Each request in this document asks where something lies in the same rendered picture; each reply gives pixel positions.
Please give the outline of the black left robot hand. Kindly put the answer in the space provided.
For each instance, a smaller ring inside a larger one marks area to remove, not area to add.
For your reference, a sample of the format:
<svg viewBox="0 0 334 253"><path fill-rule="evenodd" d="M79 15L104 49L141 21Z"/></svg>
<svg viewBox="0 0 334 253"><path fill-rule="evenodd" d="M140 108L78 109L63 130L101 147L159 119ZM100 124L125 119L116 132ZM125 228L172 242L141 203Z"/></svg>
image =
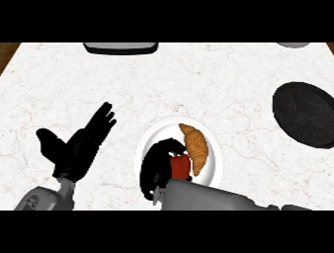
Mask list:
<svg viewBox="0 0 334 253"><path fill-rule="evenodd" d="M87 126L75 132L67 142L63 142L47 128L36 130L41 153L55 166L54 178L64 178L70 182L76 182L85 176L98 147L112 126L116 124L113 116L112 105L104 102Z"/></svg>

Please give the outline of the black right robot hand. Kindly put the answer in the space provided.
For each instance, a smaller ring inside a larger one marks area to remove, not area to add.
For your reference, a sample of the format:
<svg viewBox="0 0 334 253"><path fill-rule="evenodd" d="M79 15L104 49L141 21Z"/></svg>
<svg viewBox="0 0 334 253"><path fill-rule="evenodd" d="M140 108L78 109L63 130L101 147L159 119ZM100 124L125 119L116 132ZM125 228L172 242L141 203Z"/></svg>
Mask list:
<svg viewBox="0 0 334 253"><path fill-rule="evenodd" d="M153 199L153 190L163 189L166 181L172 179L169 159L184 154L184 151L184 145L174 138L168 138L155 143L146 153L140 171L140 188L149 201Z"/></svg>

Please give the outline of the red bell pepper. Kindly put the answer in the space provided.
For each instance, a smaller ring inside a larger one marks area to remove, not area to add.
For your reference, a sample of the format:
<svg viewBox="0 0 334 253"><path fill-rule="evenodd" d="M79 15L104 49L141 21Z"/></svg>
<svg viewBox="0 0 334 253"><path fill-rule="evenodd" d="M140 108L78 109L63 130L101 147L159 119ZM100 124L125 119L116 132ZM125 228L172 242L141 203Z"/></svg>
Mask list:
<svg viewBox="0 0 334 253"><path fill-rule="evenodd" d="M186 154L181 154L169 159L171 177L178 180L186 180L190 173L190 160Z"/></svg>

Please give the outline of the white plate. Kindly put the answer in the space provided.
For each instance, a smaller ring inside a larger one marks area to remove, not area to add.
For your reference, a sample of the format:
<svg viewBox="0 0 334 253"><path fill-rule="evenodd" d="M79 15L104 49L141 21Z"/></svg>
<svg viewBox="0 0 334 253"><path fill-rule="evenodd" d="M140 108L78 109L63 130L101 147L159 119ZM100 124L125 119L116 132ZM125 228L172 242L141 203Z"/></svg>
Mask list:
<svg viewBox="0 0 334 253"><path fill-rule="evenodd" d="M218 188L223 177L223 154L220 144L205 124L189 117L165 117L149 126L140 138L135 149L134 155L135 176L140 176L143 158L147 154L152 145L157 143L160 140L168 138L174 138L180 143L183 143L183 133L178 128L180 124L191 126L200 131L208 145L206 162L202 167L199 175L191 177L191 182L203 186Z"/></svg>

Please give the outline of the black frying pan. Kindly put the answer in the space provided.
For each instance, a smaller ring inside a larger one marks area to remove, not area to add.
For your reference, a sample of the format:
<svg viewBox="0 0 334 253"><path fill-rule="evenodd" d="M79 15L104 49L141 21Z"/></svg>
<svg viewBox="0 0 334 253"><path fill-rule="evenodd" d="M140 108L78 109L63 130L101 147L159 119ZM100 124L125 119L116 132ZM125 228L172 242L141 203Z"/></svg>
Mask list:
<svg viewBox="0 0 334 253"><path fill-rule="evenodd" d="M273 114L286 135L304 145L334 147L334 98L304 82L282 84L273 94Z"/></svg>

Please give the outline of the brown croissant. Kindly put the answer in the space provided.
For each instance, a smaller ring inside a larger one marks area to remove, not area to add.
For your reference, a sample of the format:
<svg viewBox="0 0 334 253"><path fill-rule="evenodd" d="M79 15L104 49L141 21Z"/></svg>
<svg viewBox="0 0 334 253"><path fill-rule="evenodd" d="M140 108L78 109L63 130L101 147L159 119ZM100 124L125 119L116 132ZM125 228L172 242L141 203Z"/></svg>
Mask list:
<svg viewBox="0 0 334 253"><path fill-rule="evenodd" d="M191 173L197 176L202 167L206 163L208 157L208 144L203 134L199 129L186 124L178 125L180 131L183 133L183 141L187 155L191 160Z"/></svg>

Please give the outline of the grey round object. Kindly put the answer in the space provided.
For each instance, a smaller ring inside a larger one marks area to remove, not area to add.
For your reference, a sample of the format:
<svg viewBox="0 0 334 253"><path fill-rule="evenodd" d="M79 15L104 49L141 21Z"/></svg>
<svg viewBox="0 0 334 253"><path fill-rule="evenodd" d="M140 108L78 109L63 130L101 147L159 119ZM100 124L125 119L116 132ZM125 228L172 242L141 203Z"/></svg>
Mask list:
<svg viewBox="0 0 334 253"><path fill-rule="evenodd" d="M310 44L310 42L277 42L277 44L288 48L302 48Z"/></svg>

